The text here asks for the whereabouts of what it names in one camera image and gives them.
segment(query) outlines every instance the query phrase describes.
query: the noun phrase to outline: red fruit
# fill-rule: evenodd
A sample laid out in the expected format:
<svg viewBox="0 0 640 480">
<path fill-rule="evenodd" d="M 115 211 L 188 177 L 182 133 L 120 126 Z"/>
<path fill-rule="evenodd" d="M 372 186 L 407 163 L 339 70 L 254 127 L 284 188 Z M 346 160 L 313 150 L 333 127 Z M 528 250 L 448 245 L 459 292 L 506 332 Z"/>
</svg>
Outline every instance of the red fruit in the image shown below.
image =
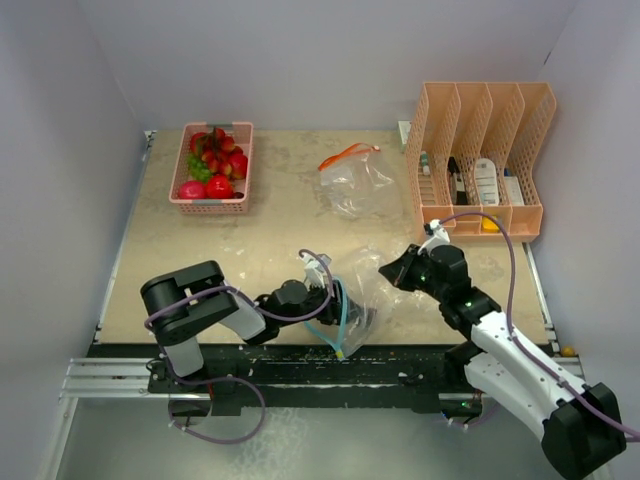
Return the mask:
<svg viewBox="0 0 640 480">
<path fill-rule="evenodd" d="M 220 169 L 220 162 L 218 162 L 218 160 L 214 158 L 213 160 L 207 162 L 207 167 L 209 167 L 209 171 L 211 173 L 217 173 Z"/>
<path fill-rule="evenodd" d="M 209 198 L 225 199 L 233 197 L 233 185 L 224 175 L 214 175 L 205 187 Z"/>
<path fill-rule="evenodd" d="M 236 148 L 236 143 L 233 141 L 233 138 L 224 137 L 220 140 L 220 150 L 223 152 L 231 152 L 234 148 Z"/>
<path fill-rule="evenodd" d="M 198 132 L 193 134 L 193 136 L 191 137 L 191 143 L 189 144 L 189 149 L 191 150 L 192 153 L 195 153 L 197 155 L 198 152 L 201 151 L 204 140 L 206 139 L 203 139 L 203 140 L 199 140 L 199 139 L 206 135 L 207 134 L 205 132 Z"/>
<path fill-rule="evenodd" d="M 224 130 L 221 129 L 220 127 L 215 127 L 213 129 L 213 136 L 215 137 L 216 141 L 220 141 L 222 140 L 227 134 L 224 133 Z"/>
<path fill-rule="evenodd" d="M 216 154 L 213 153 L 213 150 L 207 150 L 202 154 L 202 161 L 209 165 L 209 162 L 216 159 Z"/>
<path fill-rule="evenodd" d="M 216 157 L 218 157 L 218 160 L 220 160 L 221 162 L 226 162 L 227 160 L 229 160 L 229 154 L 227 152 L 223 152 L 222 150 L 216 153 Z"/>
<path fill-rule="evenodd" d="M 178 191 L 178 197 L 183 200 L 197 200 L 207 198 L 205 186 L 195 180 L 185 182 Z"/>
<path fill-rule="evenodd" d="M 233 167 L 229 162 L 220 162 L 220 165 L 218 165 L 218 171 L 222 175 L 225 175 L 228 177 L 229 175 L 231 175 L 231 172 L 233 171 Z"/>
<path fill-rule="evenodd" d="M 238 180 L 247 178 L 247 167 L 249 159 L 242 153 L 234 153 L 229 155 L 229 164 L 231 164 L 231 176 Z"/>
</svg>

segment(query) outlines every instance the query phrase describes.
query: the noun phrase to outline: beige table surface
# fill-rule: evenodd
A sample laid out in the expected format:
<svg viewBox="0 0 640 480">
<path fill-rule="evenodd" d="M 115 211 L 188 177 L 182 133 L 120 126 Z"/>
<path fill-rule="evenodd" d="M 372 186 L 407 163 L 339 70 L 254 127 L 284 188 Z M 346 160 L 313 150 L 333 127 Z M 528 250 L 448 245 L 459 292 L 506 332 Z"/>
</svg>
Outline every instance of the beige table surface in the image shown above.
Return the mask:
<svg viewBox="0 0 640 480">
<path fill-rule="evenodd" d="M 269 293 L 289 278 L 302 278 L 300 248 L 336 260 L 361 247 L 388 260 L 415 242 L 408 189 L 405 216 L 395 222 L 347 220 L 332 213 L 314 190 L 316 167 L 356 142 L 379 145 L 401 184 L 404 155 L 393 131 L 256 131 L 250 209 L 246 215 L 186 216 L 167 199 L 181 131 L 158 132 L 126 234 L 117 276 L 105 311 L 102 343 L 149 343 L 140 287 L 149 279 L 204 260 L 216 260 L 227 280 L 249 296 Z M 462 245 L 474 284 L 506 305 L 509 256 L 502 243 Z M 543 316 L 522 245 L 516 245 L 516 325 L 534 342 L 547 343 Z M 426 295 L 394 291 L 393 315 L 380 322 L 370 344 L 451 344 L 462 336 L 442 320 Z M 223 326 L 199 336 L 204 343 L 240 343 Z M 275 343 L 318 343 L 303 325 L 283 328 Z"/>
</svg>

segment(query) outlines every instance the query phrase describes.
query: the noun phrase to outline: clear plastic bag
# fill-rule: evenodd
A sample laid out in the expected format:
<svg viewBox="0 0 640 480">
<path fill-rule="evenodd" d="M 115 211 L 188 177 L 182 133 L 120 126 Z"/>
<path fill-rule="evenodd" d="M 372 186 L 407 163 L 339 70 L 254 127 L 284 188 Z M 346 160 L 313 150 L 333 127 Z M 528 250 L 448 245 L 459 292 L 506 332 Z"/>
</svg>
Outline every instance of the clear plastic bag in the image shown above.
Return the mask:
<svg viewBox="0 0 640 480">
<path fill-rule="evenodd" d="M 377 146 L 356 143 L 318 170 L 320 191 L 334 212 L 349 218 L 402 215 L 398 182 Z"/>
<path fill-rule="evenodd" d="M 378 268 L 388 263 L 380 251 L 362 248 L 337 263 L 332 270 L 344 287 L 348 305 L 345 321 L 341 322 L 344 326 L 326 326 L 317 320 L 309 322 L 309 326 L 334 348 L 338 358 L 346 358 L 365 343 L 378 325 L 390 320 L 395 293 L 378 273 Z"/>
</svg>

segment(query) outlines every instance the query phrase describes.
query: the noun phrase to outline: plastic basket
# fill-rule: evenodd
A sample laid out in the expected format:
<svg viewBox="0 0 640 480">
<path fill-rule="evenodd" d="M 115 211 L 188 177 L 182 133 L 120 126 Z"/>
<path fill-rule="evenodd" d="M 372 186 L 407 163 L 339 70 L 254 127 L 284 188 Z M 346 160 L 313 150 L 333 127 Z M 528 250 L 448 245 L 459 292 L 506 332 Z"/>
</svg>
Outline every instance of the plastic basket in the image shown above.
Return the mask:
<svg viewBox="0 0 640 480">
<path fill-rule="evenodd" d="M 189 176 L 187 156 L 189 155 L 189 144 L 191 137 L 198 132 L 211 132 L 213 127 L 222 128 L 227 135 L 231 135 L 236 145 L 239 145 L 244 154 L 249 159 L 247 166 L 247 178 L 235 180 L 233 186 L 235 191 L 242 192 L 243 198 L 229 200 L 183 200 L 178 198 L 180 186 L 192 180 Z M 173 172 L 173 181 L 169 191 L 169 201 L 180 208 L 185 214 L 199 215 L 219 215 L 246 213 L 249 210 L 249 191 L 251 185 L 251 160 L 253 157 L 253 124 L 249 122 L 233 122 L 229 125 L 209 125 L 206 123 L 188 123 L 182 133 L 182 144 L 176 160 L 176 168 Z"/>
</svg>

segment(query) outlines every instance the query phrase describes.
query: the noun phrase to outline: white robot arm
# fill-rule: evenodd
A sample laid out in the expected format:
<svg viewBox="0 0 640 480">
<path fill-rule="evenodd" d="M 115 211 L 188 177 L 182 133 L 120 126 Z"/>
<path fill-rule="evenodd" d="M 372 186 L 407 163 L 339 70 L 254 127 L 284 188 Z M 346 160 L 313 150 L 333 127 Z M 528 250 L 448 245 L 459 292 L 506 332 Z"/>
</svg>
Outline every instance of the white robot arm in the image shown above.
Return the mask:
<svg viewBox="0 0 640 480">
<path fill-rule="evenodd" d="M 459 376 L 527 425 L 568 480 L 582 479 L 622 453 L 624 434 L 583 405 L 619 423 L 613 392 L 601 383 L 585 385 L 510 324 L 500 306 L 472 286 L 464 253 L 450 244 L 438 220 L 427 233 L 425 243 L 410 245 L 379 271 L 395 287 L 440 302 L 444 320 L 467 339 L 448 354 Z"/>
</svg>

